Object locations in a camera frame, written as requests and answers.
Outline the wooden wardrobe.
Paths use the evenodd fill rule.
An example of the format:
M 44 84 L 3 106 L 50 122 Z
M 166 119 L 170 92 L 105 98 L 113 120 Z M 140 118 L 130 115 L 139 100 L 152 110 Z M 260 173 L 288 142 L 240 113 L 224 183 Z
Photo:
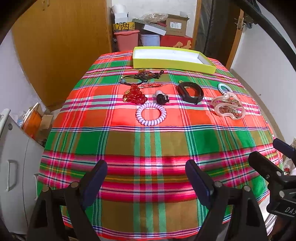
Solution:
M 111 1 L 36 1 L 12 34 L 25 76 L 56 110 L 94 61 L 112 51 Z

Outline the black wide hair band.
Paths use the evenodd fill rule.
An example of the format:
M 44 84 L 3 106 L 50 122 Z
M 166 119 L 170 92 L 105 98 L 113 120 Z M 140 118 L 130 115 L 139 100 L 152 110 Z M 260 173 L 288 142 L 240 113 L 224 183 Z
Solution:
M 203 89 L 194 82 L 181 82 L 177 86 L 179 96 L 183 101 L 197 105 L 204 98 Z

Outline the clear plastic bag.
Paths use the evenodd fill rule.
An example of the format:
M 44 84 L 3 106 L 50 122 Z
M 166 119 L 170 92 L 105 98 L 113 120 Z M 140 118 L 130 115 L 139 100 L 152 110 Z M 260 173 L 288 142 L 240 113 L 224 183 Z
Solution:
M 158 23 L 158 22 L 165 22 L 168 18 L 168 14 L 163 13 L 150 13 L 145 14 L 140 17 L 141 20 L 151 22 L 151 23 Z

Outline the pink plastic bin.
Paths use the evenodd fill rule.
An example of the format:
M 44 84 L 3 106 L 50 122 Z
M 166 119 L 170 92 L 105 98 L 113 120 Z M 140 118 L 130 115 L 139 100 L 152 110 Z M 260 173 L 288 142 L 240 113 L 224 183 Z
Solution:
M 115 32 L 119 51 L 130 51 L 138 46 L 139 30 Z

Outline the wooden door frame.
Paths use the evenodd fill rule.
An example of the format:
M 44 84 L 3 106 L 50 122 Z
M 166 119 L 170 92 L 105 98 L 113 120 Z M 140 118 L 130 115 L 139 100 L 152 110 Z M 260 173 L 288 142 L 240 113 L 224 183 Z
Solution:
M 239 17 L 238 17 L 238 21 L 237 21 L 237 27 L 236 27 L 236 34 L 234 37 L 234 41 L 232 44 L 232 48 L 226 63 L 226 68 L 228 70 L 230 70 L 231 65 L 233 63 L 236 51 L 238 49 L 238 45 L 241 39 L 241 35 L 242 35 L 242 30 L 243 30 L 243 21 L 244 21 L 244 11 L 242 9 L 240 9 L 240 13 L 239 13 Z

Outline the yellow shallow box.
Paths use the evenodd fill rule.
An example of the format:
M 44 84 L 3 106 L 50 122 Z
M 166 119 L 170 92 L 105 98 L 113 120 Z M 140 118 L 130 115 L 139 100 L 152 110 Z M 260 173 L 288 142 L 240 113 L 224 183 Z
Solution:
M 213 74 L 216 66 L 201 52 L 173 47 L 135 47 L 134 69 L 176 69 Z

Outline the white plastic drawer cabinet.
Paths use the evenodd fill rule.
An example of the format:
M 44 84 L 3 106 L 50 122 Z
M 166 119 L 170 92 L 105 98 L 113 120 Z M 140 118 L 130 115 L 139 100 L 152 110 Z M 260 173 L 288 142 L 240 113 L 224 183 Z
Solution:
M 25 235 L 38 198 L 39 165 L 44 148 L 10 116 L 1 112 L 1 220 L 13 233 Z

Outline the yellow black printed box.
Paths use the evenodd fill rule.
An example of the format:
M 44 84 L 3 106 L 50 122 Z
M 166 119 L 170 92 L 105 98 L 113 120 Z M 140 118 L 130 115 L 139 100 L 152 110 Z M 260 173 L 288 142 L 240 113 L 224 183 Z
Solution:
M 135 23 L 134 22 L 122 22 L 115 23 L 112 25 L 113 32 L 121 32 L 121 31 L 134 31 Z

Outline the light blue plastic bucket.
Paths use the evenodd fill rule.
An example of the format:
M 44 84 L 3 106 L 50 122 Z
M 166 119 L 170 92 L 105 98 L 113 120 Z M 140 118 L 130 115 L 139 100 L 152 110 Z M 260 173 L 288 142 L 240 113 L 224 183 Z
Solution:
M 160 36 L 158 34 L 141 34 L 143 46 L 160 46 Z

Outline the colourful plaid tablecloth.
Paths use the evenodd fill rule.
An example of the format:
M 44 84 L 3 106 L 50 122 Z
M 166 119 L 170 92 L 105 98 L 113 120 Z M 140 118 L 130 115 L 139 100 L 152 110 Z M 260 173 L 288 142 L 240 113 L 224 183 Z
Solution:
M 122 100 L 135 74 L 132 52 L 101 55 L 76 84 L 53 123 L 41 159 L 38 189 L 67 187 L 96 162 L 107 162 L 107 177 L 86 214 L 101 237 L 115 240 L 182 238 L 195 235 L 207 209 L 197 200 L 185 174 L 189 159 L 215 181 L 229 187 L 248 185 L 262 202 L 265 180 L 248 164 L 259 151 L 277 166 L 273 132 L 243 85 L 218 61 L 214 74 L 165 70 L 160 88 L 169 96 L 166 119 L 155 126 L 138 123 L 137 106 Z M 204 92 L 197 105 L 182 100 L 181 82 Z M 234 93 L 246 111 L 232 120 L 215 114 L 212 99 Z

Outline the brown cardboard box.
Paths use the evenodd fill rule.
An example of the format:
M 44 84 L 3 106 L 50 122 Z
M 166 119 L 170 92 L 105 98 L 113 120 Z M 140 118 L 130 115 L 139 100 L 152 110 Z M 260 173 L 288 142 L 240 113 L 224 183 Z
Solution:
M 168 14 L 166 19 L 166 35 L 185 37 L 189 18 Z

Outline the white striped flat box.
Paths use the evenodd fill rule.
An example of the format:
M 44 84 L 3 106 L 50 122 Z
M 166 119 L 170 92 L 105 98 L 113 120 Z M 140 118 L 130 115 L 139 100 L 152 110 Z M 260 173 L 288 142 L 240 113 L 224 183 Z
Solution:
M 132 22 L 134 22 L 135 24 L 138 25 L 142 25 L 142 29 L 145 31 L 149 31 L 158 35 L 162 35 L 164 36 L 167 32 L 166 27 L 163 27 L 159 24 L 156 23 L 152 23 L 149 21 L 144 21 L 144 20 L 140 20 L 140 19 L 133 19 Z

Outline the orange box on floor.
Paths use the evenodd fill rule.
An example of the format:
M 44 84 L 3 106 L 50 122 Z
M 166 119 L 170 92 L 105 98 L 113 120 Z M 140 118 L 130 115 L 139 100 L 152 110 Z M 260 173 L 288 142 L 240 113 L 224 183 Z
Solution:
M 23 115 L 23 131 L 41 146 L 45 147 L 52 128 L 54 116 L 43 112 L 40 103 L 31 106 Z

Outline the small white box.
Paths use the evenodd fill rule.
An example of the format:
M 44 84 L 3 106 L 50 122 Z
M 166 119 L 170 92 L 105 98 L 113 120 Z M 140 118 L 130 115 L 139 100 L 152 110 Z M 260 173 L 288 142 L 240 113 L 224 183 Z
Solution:
M 114 23 L 126 23 L 128 22 L 128 11 L 126 6 L 122 4 L 115 4 L 111 7 L 113 16 L 114 16 Z

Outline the red rhinestone hair clip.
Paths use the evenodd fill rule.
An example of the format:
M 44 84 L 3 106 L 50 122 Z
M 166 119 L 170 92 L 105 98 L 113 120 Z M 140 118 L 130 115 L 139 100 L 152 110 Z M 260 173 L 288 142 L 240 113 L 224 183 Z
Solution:
M 157 88 L 157 87 L 162 87 L 163 84 L 161 83 L 143 83 L 139 85 L 139 88 Z

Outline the red gift box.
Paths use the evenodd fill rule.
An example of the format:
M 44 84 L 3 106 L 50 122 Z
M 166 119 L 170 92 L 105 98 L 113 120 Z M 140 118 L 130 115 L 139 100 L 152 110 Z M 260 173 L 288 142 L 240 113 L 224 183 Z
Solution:
M 164 35 L 160 38 L 161 47 L 192 49 L 193 39 L 188 36 Z

